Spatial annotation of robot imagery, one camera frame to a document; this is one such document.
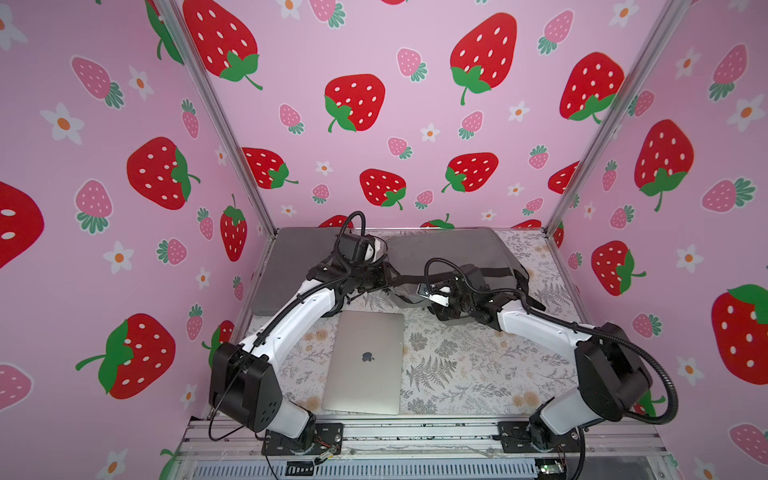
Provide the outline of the grey zippered laptop sleeve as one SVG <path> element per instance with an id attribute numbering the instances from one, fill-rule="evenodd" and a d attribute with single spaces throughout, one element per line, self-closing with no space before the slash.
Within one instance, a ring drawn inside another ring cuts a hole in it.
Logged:
<path id="1" fill-rule="evenodd" d="M 306 274 L 328 257 L 340 228 L 290 227 L 278 231 L 250 302 L 254 316 L 271 317 L 295 295 Z"/>

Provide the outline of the silver laptop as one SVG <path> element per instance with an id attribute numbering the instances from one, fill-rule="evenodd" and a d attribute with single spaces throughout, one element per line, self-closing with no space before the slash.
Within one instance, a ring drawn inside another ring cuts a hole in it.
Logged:
<path id="1" fill-rule="evenodd" d="M 405 317 L 340 315 L 322 399 L 326 411 L 396 415 L 400 407 Z"/>

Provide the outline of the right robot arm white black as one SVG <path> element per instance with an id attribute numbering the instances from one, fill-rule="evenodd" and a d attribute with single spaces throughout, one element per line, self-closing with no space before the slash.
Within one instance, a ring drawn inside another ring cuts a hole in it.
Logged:
<path id="1" fill-rule="evenodd" d="M 680 402 L 671 376 L 619 326 L 568 322 L 546 313 L 521 273 L 514 287 L 493 288 L 472 264 L 441 263 L 447 272 L 426 271 L 417 289 L 438 319 L 467 315 L 533 341 L 575 366 L 576 387 L 545 402 L 529 418 L 527 430 L 537 449 L 551 450 L 558 438 L 603 421 L 630 418 L 665 425 L 677 417 Z"/>

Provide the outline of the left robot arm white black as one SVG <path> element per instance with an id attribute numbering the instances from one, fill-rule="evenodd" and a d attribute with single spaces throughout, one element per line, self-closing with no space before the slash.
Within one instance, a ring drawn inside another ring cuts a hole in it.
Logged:
<path id="1" fill-rule="evenodd" d="M 353 293 L 388 287 L 386 257 L 386 242 L 366 232 L 363 212 L 347 216 L 329 256 L 310 269 L 278 313 L 239 343 L 218 348 L 211 367 L 212 414 L 223 414 L 254 433 L 280 434 L 297 450 L 310 449 L 316 416 L 284 397 L 277 374 L 319 319 L 339 313 Z"/>

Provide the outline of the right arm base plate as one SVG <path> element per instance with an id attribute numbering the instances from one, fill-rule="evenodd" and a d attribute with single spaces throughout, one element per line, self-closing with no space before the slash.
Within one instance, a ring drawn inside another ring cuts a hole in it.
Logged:
<path id="1" fill-rule="evenodd" d="M 576 430 L 564 435 L 552 433 L 544 424 L 527 421 L 502 421 L 497 424 L 498 440 L 505 453 L 578 453 L 580 437 Z"/>

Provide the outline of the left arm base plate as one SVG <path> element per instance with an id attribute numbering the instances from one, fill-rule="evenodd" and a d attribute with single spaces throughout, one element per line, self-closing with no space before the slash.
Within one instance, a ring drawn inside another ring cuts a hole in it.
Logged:
<path id="1" fill-rule="evenodd" d="M 266 456 L 321 456 L 335 455 L 343 445 L 344 424 L 321 422 L 297 438 L 266 431 L 261 453 Z"/>

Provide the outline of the aluminium frame rail front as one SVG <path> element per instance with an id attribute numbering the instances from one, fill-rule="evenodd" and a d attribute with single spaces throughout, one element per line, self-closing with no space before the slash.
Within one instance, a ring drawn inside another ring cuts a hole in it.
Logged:
<path id="1" fill-rule="evenodd" d="M 540 452 L 521 416 L 340 416 L 298 454 L 229 420 L 189 424 L 166 479 L 679 479 L 655 428 L 635 421 L 569 433 Z"/>

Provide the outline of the left rear aluminium post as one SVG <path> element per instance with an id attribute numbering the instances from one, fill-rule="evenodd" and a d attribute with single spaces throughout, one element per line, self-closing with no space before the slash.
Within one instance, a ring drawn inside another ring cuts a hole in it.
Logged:
<path id="1" fill-rule="evenodd" d="M 259 188 L 253 179 L 247 160 L 237 142 L 222 104 L 213 89 L 208 72 L 198 56 L 190 31 L 183 20 L 179 3 L 177 1 L 159 0 L 156 4 L 164 16 L 172 41 L 185 62 L 186 68 L 211 118 L 221 144 L 226 150 L 237 177 L 246 192 L 249 202 L 257 213 L 265 234 L 270 240 L 274 240 L 277 235 L 277 228 L 259 194 Z"/>

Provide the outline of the aluminium post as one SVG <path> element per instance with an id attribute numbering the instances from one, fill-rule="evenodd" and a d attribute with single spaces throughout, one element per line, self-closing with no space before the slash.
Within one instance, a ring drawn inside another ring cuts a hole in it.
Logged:
<path id="1" fill-rule="evenodd" d="M 564 195 L 553 212 L 549 223 L 543 229 L 544 238 L 547 241 L 554 240 L 556 227 L 564 219 L 576 194 L 588 180 L 596 162 L 610 143 L 614 131 L 623 121 L 630 101 L 634 98 L 634 94 L 643 86 L 647 77 L 652 73 L 690 5 L 691 2 L 685 0 L 673 0 L 665 3 L 642 48 L 639 50 L 634 63 L 626 74 L 625 81 L 619 89 L 616 99 L 611 104 L 608 113 L 602 119 L 601 125 L 587 145 Z"/>
<path id="2" fill-rule="evenodd" d="M 257 213 L 265 234 L 270 240 L 274 240 L 277 235 L 277 228 L 259 194 L 259 188 L 253 179 L 247 160 L 237 142 L 222 104 L 213 89 L 208 72 L 198 56 L 190 31 L 183 20 L 179 3 L 177 1 L 159 0 L 156 4 L 164 16 L 172 41 L 185 62 L 186 68 L 211 118 L 221 144 L 226 150 L 237 177 L 246 192 L 249 202 Z"/>

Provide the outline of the right rear aluminium post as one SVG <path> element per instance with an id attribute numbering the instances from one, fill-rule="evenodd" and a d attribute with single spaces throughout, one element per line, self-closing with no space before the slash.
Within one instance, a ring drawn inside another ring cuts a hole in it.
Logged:
<path id="1" fill-rule="evenodd" d="M 564 195 L 553 212 L 549 223 L 543 229 L 544 238 L 547 241 L 554 240 L 556 227 L 564 219 L 576 194 L 588 180 L 596 162 L 610 143 L 614 131 L 623 121 L 630 101 L 634 98 L 634 94 L 643 86 L 647 77 L 652 73 L 690 5 L 691 2 L 685 0 L 673 0 L 665 3 L 642 48 L 639 50 L 634 63 L 626 74 L 625 81 L 619 89 L 616 99 L 611 104 L 608 113 L 602 119 L 601 125 L 587 145 Z"/>

